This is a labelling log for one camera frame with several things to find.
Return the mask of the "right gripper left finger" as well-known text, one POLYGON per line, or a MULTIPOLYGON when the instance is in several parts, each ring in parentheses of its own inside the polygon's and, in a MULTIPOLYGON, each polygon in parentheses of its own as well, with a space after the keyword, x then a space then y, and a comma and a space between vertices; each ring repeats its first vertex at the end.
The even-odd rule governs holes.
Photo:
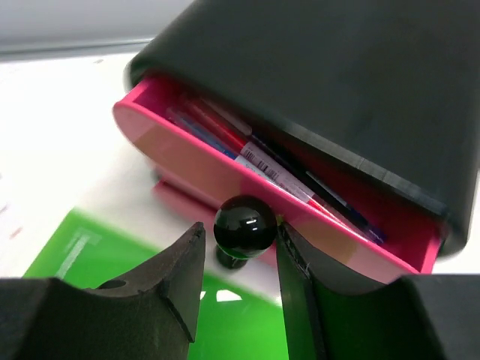
POLYGON ((3 359, 186 359, 194 342, 206 231, 98 288, 55 277, 1 280, 3 359))

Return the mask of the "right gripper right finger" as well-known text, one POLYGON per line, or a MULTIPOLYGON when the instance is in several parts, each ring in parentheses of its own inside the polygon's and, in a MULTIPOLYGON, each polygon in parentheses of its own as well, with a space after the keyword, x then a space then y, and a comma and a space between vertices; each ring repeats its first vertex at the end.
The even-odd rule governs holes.
POLYGON ((479 276, 384 284, 315 248, 288 223, 277 270, 291 359, 477 359, 479 276))

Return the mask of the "purple capped pen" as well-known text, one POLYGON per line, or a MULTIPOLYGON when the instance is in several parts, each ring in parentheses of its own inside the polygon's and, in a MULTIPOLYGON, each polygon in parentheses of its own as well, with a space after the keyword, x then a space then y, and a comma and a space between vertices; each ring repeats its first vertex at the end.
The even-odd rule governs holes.
POLYGON ((327 184, 308 170, 288 149, 280 147, 255 131, 241 118, 233 115, 212 100, 203 99, 219 116, 228 121, 234 128, 244 134, 267 155, 275 159, 283 168, 295 176, 301 183, 310 188, 318 197, 325 200, 345 220, 357 227, 367 238, 378 245, 386 240, 382 230, 374 226, 363 214, 353 208, 345 199, 334 192, 327 184))

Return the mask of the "pink top drawer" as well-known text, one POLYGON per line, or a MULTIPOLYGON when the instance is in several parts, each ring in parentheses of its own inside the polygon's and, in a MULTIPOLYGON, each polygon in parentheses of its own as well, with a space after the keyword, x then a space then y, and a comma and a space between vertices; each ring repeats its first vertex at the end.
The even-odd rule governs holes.
POLYGON ((181 93, 181 87, 169 79, 146 79, 112 109, 120 131, 168 185, 210 209, 241 194, 255 196, 312 245, 376 281, 388 283, 401 275, 432 272, 441 245, 438 220, 284 137, 284 144, 304 164, 385 233, 383 244, 366 241, 165 119, 165 110, 181 93))

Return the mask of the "blue pen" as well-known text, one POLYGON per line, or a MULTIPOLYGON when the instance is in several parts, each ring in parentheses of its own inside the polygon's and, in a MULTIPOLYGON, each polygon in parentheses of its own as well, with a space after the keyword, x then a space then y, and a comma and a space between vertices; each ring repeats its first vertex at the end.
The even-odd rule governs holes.
POLYGON ((166 109, 166 118, 177 127, 188 132, 197 139, 203 141, 213 149, 226 155, 228 158, 237 161, 240 164, 247 164, 248 161, 241 155, 236 154, 233 150, 224 145, 213 133, 203 127, 200 123, 195 122, 185 112, 180 111, 175 107, 168 107, 166 109))

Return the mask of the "pink pen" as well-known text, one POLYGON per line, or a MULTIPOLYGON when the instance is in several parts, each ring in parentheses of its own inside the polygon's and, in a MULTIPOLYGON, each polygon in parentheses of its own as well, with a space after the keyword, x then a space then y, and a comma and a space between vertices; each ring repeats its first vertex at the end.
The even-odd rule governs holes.
POLYGON ((337 219, 339 223, 359 230, 357 225, 347 220, 324 199, 314 194, 309 187, 301 183, 294 175, 266 154, 259 146, 255 145, 240 130, 233 127, 204 101, 190 95, 182 95, 180 103, 194 119, 210 130, 219 140, 222 140, 225 145, 252 163, 277 186, 283 188, 303 203, 337 219))

